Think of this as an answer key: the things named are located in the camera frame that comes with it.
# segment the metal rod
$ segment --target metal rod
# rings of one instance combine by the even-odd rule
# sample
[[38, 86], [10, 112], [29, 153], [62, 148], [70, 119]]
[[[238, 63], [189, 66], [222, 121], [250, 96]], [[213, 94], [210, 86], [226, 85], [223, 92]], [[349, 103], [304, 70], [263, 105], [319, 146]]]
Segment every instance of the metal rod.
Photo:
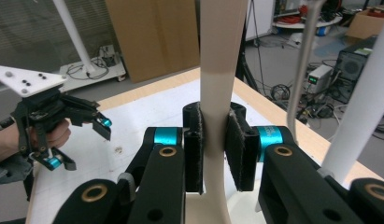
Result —
[[308, 59], [310, 57], [311, 47], [317, 29], [317, 21], [320, 15], [320, 10], [325, 0], [308, 1], [308, 15], [306, 27], [303, 32], [302, 47], [299, 52], [299, 65], [294, 78], [293, 89], [291, 92], [290, 103], [287, 111], [287, 123], [294, 141], [297, 143], [295, 118], [297, 106], [299, 105], [300, 96], [303, 89], [303, 81], [306, 75]]

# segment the floor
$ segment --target floor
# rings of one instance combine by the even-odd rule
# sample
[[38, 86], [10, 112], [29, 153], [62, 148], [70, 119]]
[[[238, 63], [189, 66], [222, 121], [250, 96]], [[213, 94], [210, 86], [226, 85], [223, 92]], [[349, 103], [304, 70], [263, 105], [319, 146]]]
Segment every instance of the floor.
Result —
[[[327, 36], [318, 37], [316, 47], [311, 52], [310, 61], [321, 63], [322, 60], [335, 60], [338, 51], [346, 46], [343, 38], [344, 33], [344, 29], [335, 27]], [[254, 47], [252, 42], [248, 44], [246, 49], [247, 62], [258, 82], [262, 82], [263, 78], [264, 84], [269, 87], [277, 84], [292, 84], [299, 49], [283, 44], [289, 35], [289, 32], [284, 32], [262, 37], [260, 51]], [[165, 77], [138, 84], [133, 84], [128, 78], [123, 82], [110, 79], [69, 93], [79, 98], [99, 101]], [[261, 89], [261, 92], [269, 94], [269, 87], [264, 88], [264, 90]], [[0, 91], [0, 120], [12, 112], [19, 100], [20, 98], [9, 90]], [[336, 114], [341, 118], [341, 112], [338, 111]], [[308, 125], [315, 132], [329, 139], [334, 135], [338, 123], [336, 119], [309, 119]], [[359, 162], [384, 178], [384, 141], [372, 137], [361, 154]], [[25, 201], [21, 183], [0, 186], [0, 222], [25, 217], [27, 206], [28, 203]]]

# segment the black box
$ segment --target black box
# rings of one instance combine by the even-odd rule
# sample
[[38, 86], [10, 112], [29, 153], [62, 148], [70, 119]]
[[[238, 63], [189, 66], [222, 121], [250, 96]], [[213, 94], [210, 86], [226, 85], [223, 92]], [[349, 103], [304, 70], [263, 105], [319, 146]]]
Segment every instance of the black box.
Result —
[[334, 85], [329, 89], [329, 95], [335, 100], [347, 104], [355, 85], [360, 78], [372, 48], [375, 45], [377, 35], [358, 42], [339, 52], [334, 75], [338, 72], [338, 78]]

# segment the table surface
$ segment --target table surface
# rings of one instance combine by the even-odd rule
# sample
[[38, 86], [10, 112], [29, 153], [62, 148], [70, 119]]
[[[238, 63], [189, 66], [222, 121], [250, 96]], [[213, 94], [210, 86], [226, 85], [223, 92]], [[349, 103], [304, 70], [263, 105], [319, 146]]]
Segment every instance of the table surface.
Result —
[[[104, 111], [119, 105], [132, 103], [152, 94], [159, 93], [161, 91], [171, 90], [180, 85], [193, 82], [199, 78], [200, 69], [196, 68], [184, 72], [182, 74], [143, 86], [141, 88], [107, 98], [99, 102], [99, 104], [101, 105], [99, 109], [101, 111]], [[286, 125], [285, 111], [280, 109], [278, 106], [272, 104], [265, 97], [263, 97], [258, 92], [254, 91], [238, 79], [235, 79], [234, 93], [274, 125]], [[323, 158], [327, 149], [329, 148], [330, 143], [300, 122], [296, 123], [296, 131], [299, 147], [303, 149], [308, 155], [313, 157], [316, 161], [323, 161]], [[356, 161], [346, 178], [346, 183], [349, 183], [355, 178], [361, 177], [373, 177], [376, 179], [383, 180], [380, 176], [376, 175], [374, 172], [372, 172], [371, 170]], [[36, 173], [36, 178], [39, 178], [38, 169]], [[26, 223], [30, 223], [30, 215], [32, 215], [33, 213], [33, 206], [36, 205], [34, 204], [35, 193], [36, 185], [34, 185], [32, 194], [33, 196], [30, 201]]]

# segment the electronic equipment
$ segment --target electronic equipment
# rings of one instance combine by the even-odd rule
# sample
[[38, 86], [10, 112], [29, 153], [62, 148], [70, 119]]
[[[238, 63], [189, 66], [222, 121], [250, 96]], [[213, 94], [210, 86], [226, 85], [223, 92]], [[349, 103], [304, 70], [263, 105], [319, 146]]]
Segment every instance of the electronic equipment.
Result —
[[300, 0], [276, 0], [274, 18], [299, 14]]
[[310, 72], [307, 76], [305, 89], [308, 93], [319, 93], [328, 88], [332, 67], [328, 65], [321, 65], [314, 71]]
[[329, 91], [329, 95], [335, 100], [347, 104], [355, 85], [362, 73], [367, 59], [375, 45], [377, 35], [345, 48], [339, 52], [334, 74], [339, 77]]

